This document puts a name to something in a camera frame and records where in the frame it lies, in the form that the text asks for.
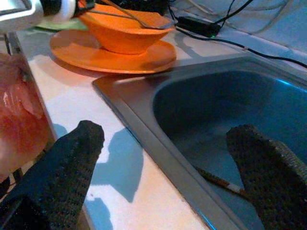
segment wall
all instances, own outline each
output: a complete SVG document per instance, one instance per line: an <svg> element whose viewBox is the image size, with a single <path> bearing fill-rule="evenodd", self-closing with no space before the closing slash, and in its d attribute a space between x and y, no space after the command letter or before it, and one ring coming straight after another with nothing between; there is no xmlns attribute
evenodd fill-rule
<svg viewBox="0 0 307 230"><path fill-rule="evenodd" d="M213 12L222 12L220 17L226 15L226 11L232 0L194 0L196 3L209 7ZM232 11L238 9L247 0L236 0L233 4ZM269 28L256 36L262 37L269 41L279 43L283 46L293 48L307 53L307 0L254 0L249 7L272 6L278 3L287 2L276 21ZM180 10L188 11L193 14L212 19L215 21L220 17L207 15L187 0L177 0L173 3L174 7ZM279 11L279 9L266 11L242 11L238 15L228 19L228 21L244 31L257 31L265 26Z"/></svg>

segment sink rim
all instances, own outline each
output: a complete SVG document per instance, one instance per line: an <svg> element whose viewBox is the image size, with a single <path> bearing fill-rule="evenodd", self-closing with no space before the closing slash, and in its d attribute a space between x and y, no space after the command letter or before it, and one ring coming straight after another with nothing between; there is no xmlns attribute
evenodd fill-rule
<svg viewBox="0 0 307 230"><path fill-rule="evenodd" d="M255 61L255 62L260 62L266 67L277 69L278 71L282 71L283 74L285 75L290 74L291 78L286 78L288 81L291 81L295 83L295 85L299 85L299 88L304 88L307 89L307 76L302 73L299 70L293 69L289 66L281 66L278 63L272 62L270 60L266 60L265 58L254 58L251 57L250 55L228 55L223 56L223 57L213 57L208 60L207 63L201 63L201 64L196 64L196 65L191 65L191 66L185 66L185 67L179 67L179 68L174 68L173 71L171 72L164 72L164 73L158 73L154 75L147 75L142 79L154 79L155 77L159 77L162 75L170 74L170 75L176 75L177 72L183 71L186 69L188 71L191 68L195 68L197 65L198 66L203 66L203 65L208 65L210 66L210 62L214 64L216 61L240 61L240 60L245 60L245 61ZM186 79L186 78L193 78L195 76L189 76L189 77L177 77L176 81L180 81L181 79ZM99 93L101 93L102 97L104 100L107 102L107 104L111 107L111 109L116 113L116 115L120 118L120 120L124 123L124 125L131 131L133 136L140 142L140 144L146 149L148 154L154 159L154 161L158 164L158 166L162 169L164 174L170 179L172 184L179 190L179 192L182 194L183 197L187 200L187 202L191 205L191 207L200 215L203 219L203 221L209 226L211 229L215 229L214 226L218 227L218 229L223 229L223 226L227 226L227 229L247 229L242 221L238 219L238 217L231 211L229 210L229 207L226 207L226 205L223 203L223 201L220 199L220 197L217 197L215 192L211 191L211 188L209 188L209 185L207 182L198 174L198 172L191 166L191 164L182 156L180 151L176 148L176 146L172 143L172 141L168 138L168 136L163 132L163 130L160 128L158 125L158 122L155 119L155 116L153 114L153 111L151 111L151 116L154 118L154 122L158 127L154 128L153 127L148 127L146 124L146 121L144 119L141 119L138 117L136 112L129 106L129 103L119 94L117 91L115 84L117 83L118 80L125 80L126 84L129 84L129 79L131 79L132 82L135 82L135 77L133 78L127 78L126 75L116 75L116 76L110 76L109 78L104 78L104 79L98 79L93 82L95 89L98 90ZM155 98L155 95L157 92L159 92L160 89L165 87L168 84L171 84L171 82L174 81L174 77L170 77L168 80L163 81L158 85L158 87L154 89L149 89L145 94L147 96L149 104L153 105L153 100ZM153 143L150 143L148 140L144 140L146 138L144 137L149 137L151 139L151 142L154 142L157 146L154 146ZM165 166L163 166L163 162L161 162L161 159L159 159L159 152L157 151L163 151L166 154L169 155L169 157L173 158L171 162L177 162L178 165L176 167L168 168L166 169ZM187 173L190 175L194 182L198 183L199 186L205 190L206 194L208 195L207 197L207 202L210 203L210 201L213 201L215 204L215 213L220 213L221 211L226 215L221 215L224 216L223 219L223 224L216 223L216 221L220 221L220 218L215 217L215 220L213 222L214 226L211 225L211 221L213 218L207 219L206 216L204 216L202 209L199 209L199 205L196 205L195 202L195 196L187 196L186 191L180 189L180 185L178 186L177 182L174 182L174 177L177 175L172 175L173 173L170 172L174 170L173 168L180 168L181 170L183 169L184 173Z"/></svg>

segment white countertop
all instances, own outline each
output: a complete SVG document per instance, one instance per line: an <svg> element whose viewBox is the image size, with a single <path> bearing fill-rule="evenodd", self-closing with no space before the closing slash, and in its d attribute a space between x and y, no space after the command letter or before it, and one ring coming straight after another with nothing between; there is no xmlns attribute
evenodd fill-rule
<svg viewBox="0 0 307 230"><path fill-rule="evenodd" d="M207 229L151 157L93 90L92 81L107 73L84 70L51 54L52 33L17 33L54 136L59 138L81 120L101 125L105 144L93 174L85 206L96 229ZM205 62L208 57L240 49L203 42L172 32L163 40L176 47L177 66Z"/></svg>

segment orange plate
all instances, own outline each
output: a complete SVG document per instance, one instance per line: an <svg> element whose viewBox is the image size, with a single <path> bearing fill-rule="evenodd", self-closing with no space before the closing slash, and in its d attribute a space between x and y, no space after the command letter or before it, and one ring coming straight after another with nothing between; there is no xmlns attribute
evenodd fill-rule
<svg viewBox="0 0 307 230"><path fill-rule="evenodd" d="M51 38L50 47L57 58L71 65L112 73L156 73L172 67L176 60L175 48L164 41L156 42L143 54L123 55L101 48L88 31L79 30L58 32Z"/></svg>

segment kitchen sink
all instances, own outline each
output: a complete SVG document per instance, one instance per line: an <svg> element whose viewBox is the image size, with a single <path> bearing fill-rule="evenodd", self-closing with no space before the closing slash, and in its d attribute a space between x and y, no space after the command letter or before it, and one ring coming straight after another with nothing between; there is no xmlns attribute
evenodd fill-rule
<svg viewBox="0 0 307 230"><path fill-rule="evenodd" d="M306 75L290 67L234 55L94 86L211 229L264 229L251 203L195 169L244 188L227 151L230 128L254 125L307 163Z"/></svg>

